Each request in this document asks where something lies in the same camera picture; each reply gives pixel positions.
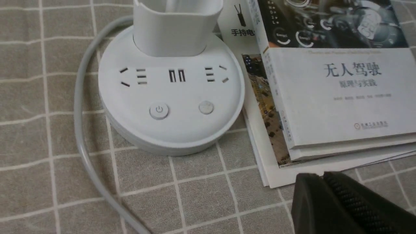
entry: plug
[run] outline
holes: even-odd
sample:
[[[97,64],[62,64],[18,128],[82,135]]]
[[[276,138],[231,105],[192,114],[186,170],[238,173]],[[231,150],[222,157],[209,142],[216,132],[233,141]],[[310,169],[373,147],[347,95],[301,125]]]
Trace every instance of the plug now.
[[[191,57],[207,46],[224,0],[134,0],[136,47],[152,57]]]

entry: power button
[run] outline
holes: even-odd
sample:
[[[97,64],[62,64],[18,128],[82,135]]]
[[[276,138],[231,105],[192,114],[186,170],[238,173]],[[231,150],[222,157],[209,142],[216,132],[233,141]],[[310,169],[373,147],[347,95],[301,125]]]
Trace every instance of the power button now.
[[[153,103],[152,106],[150,106],[150,115],[152,118],[156,120],[161,120],[166,118],[169,113],[169,108],[165,103],[157,102]]]

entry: stack of books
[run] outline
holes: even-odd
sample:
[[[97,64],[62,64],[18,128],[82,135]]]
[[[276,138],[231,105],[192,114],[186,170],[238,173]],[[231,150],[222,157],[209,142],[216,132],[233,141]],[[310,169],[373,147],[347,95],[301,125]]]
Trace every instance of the stack of books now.
[[[265,186],[416,154],[416,62],[389,0],[227,0]]]

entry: power cord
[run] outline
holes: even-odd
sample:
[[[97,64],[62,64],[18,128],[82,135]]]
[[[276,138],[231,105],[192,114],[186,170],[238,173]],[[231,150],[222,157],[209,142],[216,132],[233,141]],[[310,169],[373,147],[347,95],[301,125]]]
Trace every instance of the power cord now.
[[[102,40],[107,36],[112,30],[118,26],[131,24],[133,22],[133,16],[125,16],[119,19],[116,19],[105,26],[94,40],[90,43],[87,50],[82,57],[81,63],[78,68],[77,80],[75,83],[75,95],[74,95],[74,127],[75,127],[75,138],[77,139],[78,151],[82,158],[82,163],[85,166],[85,169],[88,172],[89,177],[94,183],[95,187],[98,189],[100,194],[107,200],[107,202],[130,224],[133,229],[138,234],[151,234],[150,231],[136,218],[134,215],[126,210],[113,195],[108,191],[104,186],[101,179],[98,177],[97,173],[92,166],[91,160],[89,158],[89,153],[85,145],[84,133],[82,127],[82,100],[83,100],[83,90],[84,90],[84,79],[85,73],[87,72],[87,67],[92,55],[95,53],[95,50],[102,42]]]

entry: book cover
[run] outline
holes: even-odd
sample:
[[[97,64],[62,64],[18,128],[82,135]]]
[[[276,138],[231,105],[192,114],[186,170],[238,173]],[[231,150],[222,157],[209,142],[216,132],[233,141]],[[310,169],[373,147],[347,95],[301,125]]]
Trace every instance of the book cover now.
[[[390,1],[248,4],[289,149],[416,131],[416,64]]]
[[[291,163],[288,150],[284,146],[282,131],[274,128],[276,121],[279,121],[277,109],[280,107],[270,100],[270,93],[275,92],[271,83],[273,77],[264,75],[264,72],[267,73],[270,69],[270,64],[264,62],[262,58],[265,56],[257,46],[256,37],[260,33],[254,30],[247,1],[226,0],[218,25],[224,42],[234,52],[243,68],[246,83],[244,118],[264,186],[275,188],[294,183],[297,173],[322,175],[327,170],[345,170],[392,157],[400,158],[414,154],[415,143]],[[269,125],[267,122],[271,119],[273,123]],[[277,147],[275,142],[279,142],[281,147]]]

